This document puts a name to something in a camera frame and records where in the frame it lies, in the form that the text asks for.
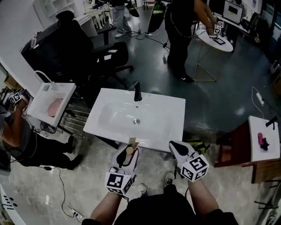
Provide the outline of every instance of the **black pants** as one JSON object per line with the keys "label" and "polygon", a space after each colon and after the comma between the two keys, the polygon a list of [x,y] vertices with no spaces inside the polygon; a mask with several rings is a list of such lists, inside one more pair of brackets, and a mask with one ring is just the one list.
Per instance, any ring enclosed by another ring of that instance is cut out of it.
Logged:
{"label": "black pants", "polygon": [[121,224],[195,225],[198,219],[187,199],[177,192],[175,185],[167,185],[161,195],[131,200],[115,222],[115,225]]}
{"label": "black pants", "polygon": [[72,146],[68,143],[46,139],[31,132],[26,149],[16,160],[25,167],[45,165],[69,169],[72,167],[72,162],[64,153],[71,150]]}
{"label": "black pants", "polygon": [[[190,37],[191,26],[188,24],[175,24],[178,30],[184,36]],[[182,76],[185,72],[185,61],[188,56],[187,48],[191,42],[191,38],[186,38],[179,34],[171,21],[171,10],[168,8],[165,15],[165,29],[170,41],[170,54],[168,56],[168,63],[171,65],[175,76]]]}

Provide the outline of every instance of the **marble floor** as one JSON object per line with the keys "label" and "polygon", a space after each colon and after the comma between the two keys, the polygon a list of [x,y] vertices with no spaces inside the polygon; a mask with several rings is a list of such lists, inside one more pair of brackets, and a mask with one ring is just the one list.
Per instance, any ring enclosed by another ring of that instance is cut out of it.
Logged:
{"label": "marble floor", "polygon": [[[88,140],[89,138],[80,141],[76,147],[76,154],[81,153],[85,156],[81,165],[74,171],[62,170],[61,173],[65,184],[65,203],[81,213],[84,218],[90,216],[92,210],[107,193],[104,176],[116,152],[116,149],[96,137],[91,141]],[[206,158],[213,165],[216,157],[217,147],[212,145],[206,153]],[[130,199],[137,198],[137,186],[140,183],[145,183],[149,187],[151,195],[162,193],[165,173],[173,170],[174,160],[170,154],[142,149],[135,170],[137,178],[127,196]],[[76,219],[65,216],[61,210],[60,201],[64,196],[58,175],[58,169],[51,173],[41,168],[23,167],[19,163],[13,163],[12,173],[7,182],[23,194],[34,211],[48,224],[79,224]],[[240,225],[256,224],[260,210],[254,201],[264,199],[268,195],[268,188],[264,184],[251,184],[251,177],[252,167],[214,168],[211,166],[208,174],[203,178],[220,208],[225,212],[234,213]],[[184,195],[187,180],[178,176],[175,183],[178,191]],[[45,201],[46,195],[50,197],[48,204]],[[118,214],[126,206],[127,202],[122,200]],[[64,206],[64,210],[71,214],[67,206]]]}

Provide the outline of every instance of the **small white sink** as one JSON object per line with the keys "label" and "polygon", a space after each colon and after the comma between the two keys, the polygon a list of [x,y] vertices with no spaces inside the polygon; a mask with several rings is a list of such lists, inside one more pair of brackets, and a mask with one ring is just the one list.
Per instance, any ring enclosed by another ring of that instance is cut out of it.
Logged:
{"label": "small white sink", "polygon": [[[58,89],[55,91],[50,83],[43,83],[37,91],[27,113],[52,126],[57,126],[61,116],[74,92],[76,85],[74,83],[56,83]],[[54,117],[48,116],[50,104],[56,100],[62,99],[61,104]]]}
{"label": "small white sink", "polygon": [[169,152],[169,141],[181,141],[185,99],[102,88],[84,131],[114,141],[128,143],[137,138],[139,146]]}

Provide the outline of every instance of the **gray floor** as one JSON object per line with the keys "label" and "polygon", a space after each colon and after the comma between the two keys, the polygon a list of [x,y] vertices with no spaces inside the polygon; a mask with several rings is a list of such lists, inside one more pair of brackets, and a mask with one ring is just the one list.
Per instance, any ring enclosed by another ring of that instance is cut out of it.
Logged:
{"label": "gray floor", "polygon": [[[141,32],[148,29],[150,10],[143,11],[139,8],[139,18],[127,15],[129,25],[138,31],[139,21]],[[129,50],[129,65],[135,70],[119,72],[118,75],[128,84],[135,80],[140,81],[142,92],[158,93],[186,99],[185,131],[192,131],[194,127],[210,129],[212,131],[232,131],[244,123],[249,115],[261,117],[261,113],[252,103],[252,87],[256,87],[263,98],[274,108],[281,110],[277,102],[272,82],[267,70],[270,66],[264,53],[239,36],[235,52],[223,53],[211,49],[203,59],[202,65],[213,75],[217,76],[217,68],[221,68],[218,82],[186,84],[174,78],[167,69],[163,57],[168,56],[162,45],[149,39],[136,40],[124,36],[118,40],[114,38],[115,31],[110,32],[110,43],[124,41]],[[95,46],[103,44],[103,37],[93,40]],[[162,43],[168,39],[164,23],[159,29],[159,35],[153,37]],[[193,76],[193,71],[199,54],[201,42],[193,38],[188,50],[189,56],[185,64],[187,73]],[[206,77],[199,68],[198,77]],[[122,88],[114,83],[114,88]],[[256,105],[261,107],[256,95],[253,95]],[[275,115],[269,112],[268,106],[262,108],[266,119],[270,120]]]}
{"label": "gray floor", "polygon": [[[149,11],[139,9],[138,18],[142,32],[148,28]],[[129,17],[129,24],[133,30],[138,30],[136,18]],[[154,37],[161,42],[167,41],[164,26],[161,26],[159,35]],[[96,46],[101,45],[102,37],[93,39]],[[255,86],[261,95],[275,108],[278,109],[274,99],[274,91],[267,75],[269,62],[261,50],[252,46],[239,37],[234,54],[220,54],[215,58],[209,54],[202,63],[212,73],[221,66],[221,77],[217,83],[193,83],[186,84],[175,79],[169,74],[163,57],[167,57],[166,50],[152,40],[136,40],[128,36],[118,41],[127,43],[130,59],[128,64],[135,70],[119,73],[120,77],[128,84],[139,80],[143,92],[159,93],[186,99],[186,112],[184,128],[191,131],[194,128],[210,129],[212,131],[231,131],[239,124],[247,120],[249,115],[261,117],[251,100],[252,86]],[[193,69],[199,53],[200,42],[192,40],[189,47],[189,57],[186,62],[188,74]],[[113,87],[121,86],[112,83]],[[273,117],[268,107],[263,107],[265,118]],[[109,147],[97,138],[89,146],[87,140],[80,143],[77,151],[83,151],[85,160],[75,171],[63,170],[62,179],[65,183],[66,204],[76,209],[86,218],[106,194],[104,188],[104,175],[108,171],[112,155],[115,149]],[[214,163],[217,156],[217,147],[211,147],[208,160]],[[162,181],[167,171],[173,170],[173,160],[165,158],[166,154],[143,149],[136,169],[137,179],[129,190],[129,198],[137,197],[137,185],[144,182],[149,186],[151,194],[162,192]],[[251,167],[211,167],[208,175],[203,179],[206,186],[217,199],[224,211],[234,213],[241,225],[255,224],[260,211],[254,204],[254,200],[266,198],[268,187],[264,184],[252,185]],[[12,164],[10,183],[16,187],[33,205],[34,210],[42,215],[51,225],[78,224],[75,219],[66,217],[61,211],[63,192],[58,171],[54,174],[40,168],[23,167],[18,163]],[[177,179],[178,191],[184,194],[187,181]],[[46,205],[46,195],[50,196]],[[126,207],[122,201],[119,213]]]}

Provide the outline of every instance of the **white wall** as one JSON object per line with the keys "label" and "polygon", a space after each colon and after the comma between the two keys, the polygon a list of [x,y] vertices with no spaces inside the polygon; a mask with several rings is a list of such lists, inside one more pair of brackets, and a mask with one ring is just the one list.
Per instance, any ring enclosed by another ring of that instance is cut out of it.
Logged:
{"label": "white wall", "polygon": [[40,83],[19,51],[32,38],[35,30],[43,31],[43,27],[32,0],[0,1],[0,63],[33,96]]}

